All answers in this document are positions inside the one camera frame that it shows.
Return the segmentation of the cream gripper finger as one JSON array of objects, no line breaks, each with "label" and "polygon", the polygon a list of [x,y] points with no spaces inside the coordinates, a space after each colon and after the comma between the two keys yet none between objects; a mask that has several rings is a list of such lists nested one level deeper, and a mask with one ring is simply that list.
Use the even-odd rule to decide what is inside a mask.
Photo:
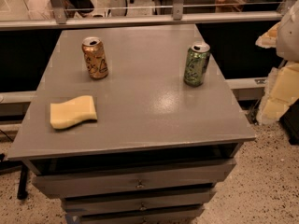
[{"label": "cream gripper finger", "polygon": [[279,26],[280,22],[276,23],[267,32],[259,36],[255,42],[255,45],[264,49],[274,48],[277,42]]},{"label": "cream gripper finger", "polygon": [[256,115],[258,123],[271,124],[279,121],[298,99],[299,63],[287,62],[280,69],[272,68]]}]

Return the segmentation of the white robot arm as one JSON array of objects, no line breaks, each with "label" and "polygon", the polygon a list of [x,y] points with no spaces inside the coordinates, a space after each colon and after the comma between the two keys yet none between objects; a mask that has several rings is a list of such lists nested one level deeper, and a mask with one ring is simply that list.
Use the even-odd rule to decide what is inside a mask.
[{"label": "white robot arm", "polygon": [[299,0],[255,45],[275,48],[277,56],[286,62],[282,68],[270,71],[256,116],[260,124],[271,124],[299,99]]}]

